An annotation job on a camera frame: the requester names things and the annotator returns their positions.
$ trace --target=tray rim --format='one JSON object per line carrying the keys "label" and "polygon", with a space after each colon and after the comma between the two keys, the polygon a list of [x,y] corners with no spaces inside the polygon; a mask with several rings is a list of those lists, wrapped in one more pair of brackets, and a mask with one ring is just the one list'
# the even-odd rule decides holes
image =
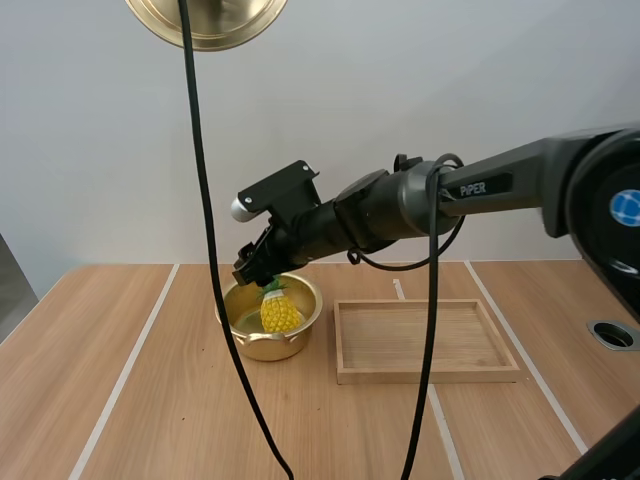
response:
{"label": "tray rim", "polygon": [[[514,383],[520,380],[522,370],[518,366],[511,349],[508,347],[505,339],[500,334],[495,322],[489,315],[488,310],[480,299],[438,299],[438,307],[442,305],[444,308],[472,304],[478,310],[478,317],[487,333],[496,352],[504,360],[505,365],[486,366],[486,367],[432,367],[429,383]],[[352,368],[344,366],[343,348],[342,348],[342,321],[341,306],[349,307],[352,305],[381,305],[389,304],[391,306],[401,305],[417,305],[423,304],[428,306],[429,300],[421,299],[372,299],[372,300],[338,300],[334,301],[334,328],[336,336],[336,376],[338,384],[359,384],[359,383],[418,383],[420,378],[419,368],[393,367],[393,368]],[[381,381],[376,381],[373,376],[378,375]],[[393,381],[392,375],[396,375],[399,381]],[[371,376],[373,379],[366,381],[365,377]]]}

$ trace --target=gray floor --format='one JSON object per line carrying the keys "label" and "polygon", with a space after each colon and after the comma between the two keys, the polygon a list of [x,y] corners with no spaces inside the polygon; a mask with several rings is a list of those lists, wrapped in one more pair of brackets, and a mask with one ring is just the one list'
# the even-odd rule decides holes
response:
{"label": "gray floor", "polygon": [[0,342],[38,303],[29,282],[0,235]]}

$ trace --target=round hole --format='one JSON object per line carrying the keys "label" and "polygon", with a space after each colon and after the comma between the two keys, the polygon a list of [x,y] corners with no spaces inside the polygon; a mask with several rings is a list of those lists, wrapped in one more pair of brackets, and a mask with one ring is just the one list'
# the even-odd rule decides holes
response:
{"label": "round hole", "polygon": [[614,347],[630,347],[633,345],[633,337],[622,328],[611,323],[596,323],[593,331],[602,341]]}

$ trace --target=pot handle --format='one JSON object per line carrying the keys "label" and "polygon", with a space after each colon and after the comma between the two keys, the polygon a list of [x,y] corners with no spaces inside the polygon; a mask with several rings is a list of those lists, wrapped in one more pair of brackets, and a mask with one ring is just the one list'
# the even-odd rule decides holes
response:
{"label": "pot handle", "polygon": [[262,340],[275,340],[277,342],[284,342],[286,340],[283,333],[250,333],[243,341],[243,345],[249,346],[254,342]]}

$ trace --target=black cable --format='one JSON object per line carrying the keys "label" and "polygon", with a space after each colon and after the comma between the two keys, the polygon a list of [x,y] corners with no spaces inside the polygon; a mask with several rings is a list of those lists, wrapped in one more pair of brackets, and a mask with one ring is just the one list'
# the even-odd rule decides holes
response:
{"label": "black cable", "polygon": [[427,389],[429,387],[429,374],[431,373],[431,361],[433,359],[433,345],[436,338],[436,319],[438,314],[438,235],[436,216],[440,197],[439,175],[438,170],[447,160],[441,162],[440,159],[434,164],[434,168],[427,176],[427,186],[429,192],[429,231],[432,233],[429,237],[429,310],[427,313],[427,336],[424,342],[424,354],[422,356],[422,372],[420,373],[420,386],[418,388],[418,398],[416,400],[416,411],[413,416],[413,426],[411,427],[411,437],[409,438],[409,447],[407,448],[407,457],[404,461],[401,480],[409,480],[413,461],[416,457],[418,449],[418,441],[420,440],[420,428],[422,426],[422,416],[424,414],[424,405],[427,400]]}
{"label": "black cable", "polygon": [[[448,161],[452,161],[454,162],[454,165],[446,165],[445,162]],[[430,171],[434,172],[437,170],[440,170],[440,168],[444,167],[444,166],[451,166],[453,168],[460,168],[464,166],[464,163],[462,162],[462,160],[460,159],[460,157],[458,157],[456,154],[454,153],[445,153],[444,155],[441,155],[433,164],[433,169]],[[462,224],[464,223],[464,216],[460,217],[460,220],[458,220],[458,223],[456,223],[456,226],[453,227],[453,230],[451,231],[451,234],[449,235],[449,237],[447,237],[447,239],[444,241],[444,243],[442,244],[442,246],[438,249],[438,256],[442,255],[444,252],[447,251],[447,249],[449,248],[449,246],[453,243],[453,241],[456,239],[456,237],[458,236],[458,233],[460,233],[460,229],[462,228]],[[382,263],[378,263],[374,260],[371,260],[369,257],[367,257],[364,253],[362,253],[360,250],[358,249],[352,249],[349,251],[349,253],[351,254],[351,257],[349,257],[349,260],[354,263],[354,264],[358,264],[360,263],[360,260],[362,260],[364,263],[366,263],[367,265],[377,268],[378,270],[384,270],[385,272],[408,272],[409,270],[415,270],[417,268],[420,267],[424,267],[425,265],[427,265],[429,263],[430,260],[430,256],[425,258],[424,260],[420,260],[419,262],[416,263],[410,263],[409,265],[384,265]]]}
{"label": "black cable", "polygon": [[[460,233],[462,224],[464,223],[464,218],[465,217],[460,217],[460,220],[458,220],[458,223],[456,223],[456,226],[453,227],[451,234],[447,237],[447,239],[444,241],[442,246],[438,249],[438,256],[446,252],[447,248],[449,248],[449,246],[456,239],[456,237],[458,236],[458,233]],[[358,251],[355,251],[355,252],[356,252],[357,258],[362,260],[364,263],[366,263],[367,265],[373,268],[384,270],[385,272],[408,272],[409,270],[415,270],[416,268],[424,267],[429,263],[429,260],[431,259],[431,257],[429,256],[424,260],[420,260],[419,262],[411,263],[409,265],[384,265],[382,263],[378,263],[374,260],[371,260],[369,257],[367,257],[366,255]]]}
{"label": "black cable", "polygon": [[216,300],[218,312],[220,313],[220,323],[222,324],[222,331],[224,332],[224,338],[233,360],[233,365],[236,367],[238,377],[244,388],[244,391],[249,399],[253,413],[256,416],[256,420],[260,424],[262,433],[264,434],[273,456],[276,458],[282,469],[286,472],[289,480],[293,479],[293,472],[287,462],[278,451],[278,447],[271,436],[267,422],[262,416],[260,406],[256,400],[251,384],[247,378],[247,374],[242,366],[242,361],[238,355],[235,343],[233,342],[233,334],[231,333],[231,326],[229,325],[229,318],[227,317],[227,310],[224,306],[224,297],[222,295],[222,288],[220,286],[220,276],[218,274],[218,254],[216,251],[216,235],[213,224],[213,210],[211,208],[211,195],[209,193],[209,183],[207,181],[207,168],[204,161],[204,147],[202,145],[202,129],[200,126],[200,107],[198,105],[198,89],[196,85],[196,69],[193,59],[193,46],[191,44],[191,26],[189,24],[189,11],[187,8],[186,0],[178,0],[178,6],[180,8],[180,19],[182,21],[182,41],[184,42],[184,65],[187,74],[187,89],[189,91],[189,108],[191,111],[191,129],[193,131],[193,147],[196,154],[196,166],[198,169],[198,183],[200,184],[200,196],[202,197],[202,208],[204,210],[204,225],[207,233],[207,250],[209,253],[209,270],[211,273],[211,283],[213,285],[213,295]]}

